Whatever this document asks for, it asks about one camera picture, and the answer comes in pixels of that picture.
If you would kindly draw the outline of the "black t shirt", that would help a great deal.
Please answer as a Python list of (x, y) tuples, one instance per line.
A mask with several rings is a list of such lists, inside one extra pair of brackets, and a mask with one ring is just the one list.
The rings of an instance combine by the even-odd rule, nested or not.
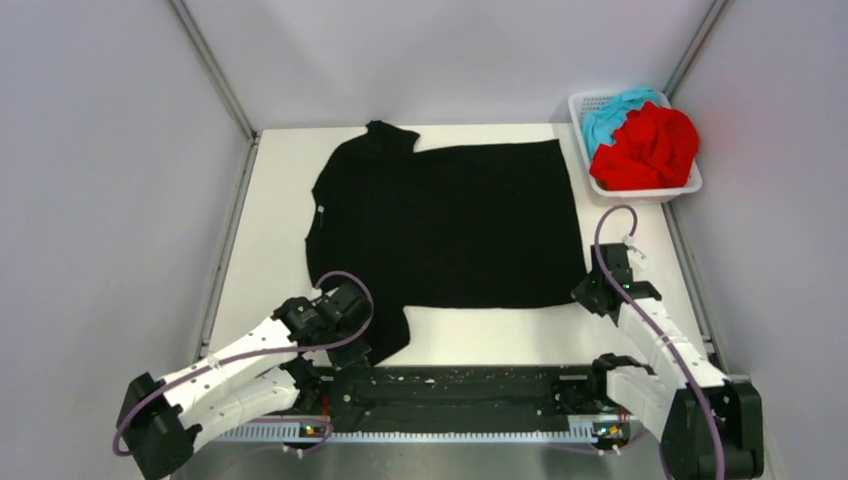
[(421, 151), (418, 140), (372, 121), (333, 151), (312, 189), (310, 278), (334, 287), (342, 271), (369, 289), (372, 364), (410, 343), (407, 307), (565, 305), (587, 274), (558, 141)]

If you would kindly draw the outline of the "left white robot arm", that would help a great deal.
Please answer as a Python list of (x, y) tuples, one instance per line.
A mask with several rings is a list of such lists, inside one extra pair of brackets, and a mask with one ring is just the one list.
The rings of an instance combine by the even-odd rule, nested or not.
[(165, 479), (222, 434), (263, 416), (319, 404), (322, 377), (308, 352), (323, 351), (336, 370), (366, 359), (364, 334), (374, 300), (361, 280), (314, 299), (284, 301), (269, 317), (221, 350), (159, 378), (144, 373), (127, 386), (112, 450), (134, 460), (145, 479)]

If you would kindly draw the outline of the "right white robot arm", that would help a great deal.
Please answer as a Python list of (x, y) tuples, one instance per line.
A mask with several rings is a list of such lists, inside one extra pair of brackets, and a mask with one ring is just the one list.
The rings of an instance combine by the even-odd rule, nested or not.
[(637, 281), (624, 243), (597, 244), (592, 268), (573, 290), (588, 312), (607, 317), (642, 359), (606, 353), (591, 364), (589, 404), (621, 407), (659, 443), (673, 479), (754, 479), (765, 470), (762, 399), (749, 381), (713, 365), (678, 328), (662, 295)]

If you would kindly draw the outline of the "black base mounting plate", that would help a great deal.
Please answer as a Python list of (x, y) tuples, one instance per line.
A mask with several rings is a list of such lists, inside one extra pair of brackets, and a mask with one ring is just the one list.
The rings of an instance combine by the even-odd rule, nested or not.
[(618, 418), (593, 443), (624, 444), (642, 431), (602, 401), (587, 366), (319, 368), (285, 413), (328, 420), (337, 432), (558, 431), (578, 415)]

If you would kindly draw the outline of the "red t shirt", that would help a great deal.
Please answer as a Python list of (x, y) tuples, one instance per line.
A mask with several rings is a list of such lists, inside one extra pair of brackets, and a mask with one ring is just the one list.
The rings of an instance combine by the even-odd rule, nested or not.
[(694, 123), (683, 112), (646, 102), (626, 114), (592, 156), (589, 174), (606, 191), (642, 191), (686, 185), (700, 149)]

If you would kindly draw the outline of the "blue t shirt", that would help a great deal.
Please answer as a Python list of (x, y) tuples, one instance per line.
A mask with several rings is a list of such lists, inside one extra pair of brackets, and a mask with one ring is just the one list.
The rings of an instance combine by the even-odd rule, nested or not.
[(623, 126), (631, 111), (640, 110), (646, 103), (665, 106), (666, 97), (650, 87), (633, 88), (610, 96), (591, 95), (581, 106), (583, 116), (579, 121), (581, 136), (590, 160), (600, 146), (615, 143), (613, 133)]

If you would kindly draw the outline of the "white plastic basket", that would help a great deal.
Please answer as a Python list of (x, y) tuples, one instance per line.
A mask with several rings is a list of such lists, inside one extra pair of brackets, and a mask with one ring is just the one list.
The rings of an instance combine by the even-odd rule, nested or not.
[(699, 170), (698, 163), (693, 162), (690, 167), (687, 182), (680, 187), (675, 188), (652, 188), (652, 189), (630, 189), (630, 190), (608, 190), (602, 188), (597, 180), (589, 174), (592, 158), (589, 155), (587, 143), (585, 142), (585, 120), (589, 113), (599, 110), (609, 100), (617, 95), (624, 93), (621, 89), (604, 89), (604, 90), (589, 90), (572, 94), (567, 105), (575, 135), (577, 136), (578, 151), (582, 168), (587, 175), (590, 189), (600, 197), (605, 198), (623, 198), (623, 199), (639, 199), (641, 201), (650, 202), (666, 202), (683, 194), (695, 193), (701, 189), (703, 185), (702, 175)]

